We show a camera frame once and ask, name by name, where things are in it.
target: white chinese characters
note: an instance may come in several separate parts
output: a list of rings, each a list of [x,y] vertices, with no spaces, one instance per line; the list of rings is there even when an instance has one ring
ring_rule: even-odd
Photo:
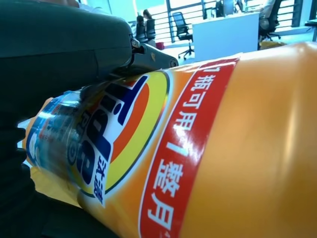
[[[152,199],[156,204],[156,211],[153,215],[152,214],[152,210],[149,209],[148,217],[162,227],[171,230],[174,208],[159,201],[155,193],[152,194]]]
[[[191,88],[191,91],[195,91],[196,89],[208,90],[215,77],[215,75],[198,77],[198,80],[195,81],[195,84]]]
[[[174,127],[181,128],[183,130],[191,130],[192,125],[196,119],[197,113],[184,113],[180,112],[181,118],[176,119],[176,124]]]
[[[184,102],[183,106],[183,107],[195,107],[195,109],[199,109],[205,94],[206,92],[192,94],[190,97],[189,101]]]
[[[162,159],[153,188],[156,189],[159,186],[163,193],[168,190],[171,197],[174,197],[175,192],[180,188],[179,182],[181,176],[183,176],[183,165],[173,162],[165,165],[164,159]]]

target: office window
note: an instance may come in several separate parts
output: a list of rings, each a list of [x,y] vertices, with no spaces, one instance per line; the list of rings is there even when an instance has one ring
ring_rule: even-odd
[[[183,13],[183,16],[184,17],[186,23],[189,24],[188,26],[189,28],[189,32],[191,34],[192,33],[192,24],[203,20],[202,5],[187,7],[187,8],[183,8],[183,9],[177,10],[177,11],[171,11],[171,13],[173,14],[174,12]],[[173,25],[173,31],[174,32],[174,35],[175,35],[175,42],[179,41],[178,37],[176,36],[177,28],[176,27],[176,24],[174,21],[174,19],[173,19],[172,25]]]
[[[155,20],[155,41],[171,42],[166,3],[149,7],[148,11]],[[143,15],[143,10],[140,10],[140,14]]]
[[[262,5],[263,0],[248,0],[247,2],[248,7],[257,7]],[[277,14],[277,19],[279,25],[277,28],[286,28],[291,27],[294,24],[294,20],[296,17],[294,15],[295,0],[282,0],[281,5]]]
[[[201,0],[169,0],[171,4],[171,8],[177,8],[177,7],[183,7],[187,5],[192,5],[195,3],[199,3]]]
[[[205,8],[211,8],[211,7],[216,7],[216,0],[205,0],[205,1],[205,7]]]
[[[162,6],[165,4],[165,0],[132,0],[135,2],[137,10],[140,9],[150,9],[156,6]]]

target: white desk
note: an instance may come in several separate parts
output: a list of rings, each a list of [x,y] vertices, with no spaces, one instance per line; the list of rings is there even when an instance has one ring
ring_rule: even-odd
[[[195,61],[257,50],[259,13],[242,13],[192,24]]]

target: person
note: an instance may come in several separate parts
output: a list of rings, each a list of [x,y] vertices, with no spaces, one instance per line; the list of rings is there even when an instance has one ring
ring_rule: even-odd
[[[153,26],[154,26],[154,19],[152,17],[152,15],[147,9],[146,9],[146,10],[143,11],[143,17],[145,19],[146,19],[146,22],[145,23],[146,24],[146,32],[148,33],[148,31],[146,29],[147,23],[149,22],[149,21],[151,21],[152,24],[153,24]],[[156,47],[156,45],[155,45],[155,37],[155,36],[154,37],[149,37],[149,36],[147,36],[147,38],[149,40],[149,42],[148,42],[149,45],[152,46],[152,47]]]
[[[245,2],[244,0],[235,0],[235,12],[242,13],[245,11]]]
[[[85,7],[75,0],[42,1],[52,6],[54,3]],[[2,110],[1,113],[6,112],[5,107]],[[17,148],[17,143],[23,139],[26,132],[16,128],[14,121],[19,120],[19,116],[11,112],[14,111],[12,109],[0,118],[1,238],[117,238],[81,208],[36,192],[29,168],[23,164],[26,158],[26,151]]]
[[[143,18],[145,18],[146,20],[152,19],[152,15],[147,9],[143,11]]]
[[[143,16],[138,15],[137,17],[137,24],[141,25],[141,26],[144,26],[144,18]]]
[[[267,20],[267,18],[269,18],[271,15],[271,12],[273,9],[275,2],[275,0],[264,0],[264,2],[260,7],[256,9],[251,8],[250,10],[248,10],[248,12],[260,12],[260,27],[263,30],[266,30],[269,28],[269,21]]]

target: office floor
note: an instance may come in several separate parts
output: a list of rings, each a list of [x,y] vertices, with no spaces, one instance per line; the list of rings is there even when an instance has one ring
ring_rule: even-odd
[[[314,34],[313,31],[309,31],[307,33],[302,33],[302,34],[282,36],[280,40],[278,37],[272,37],[272,39],[273,41],[284,42],[288,45],[288,44],[294,44],[294,43],[300,43],[300,42],[312,41],[313,34]],[[177,48],[168,48],[163,51],[166,54],[169,54],[171,56],[178,59],[179,53],[186,51],[187,49],[188,47],[177,47]],[[180,65],[195,62],[195,53],[192,54],[191,56],[186,56],[186,60],[183,60],[183,55],[181,55],[180,59],[178,59],[178,62],[180,63]]]

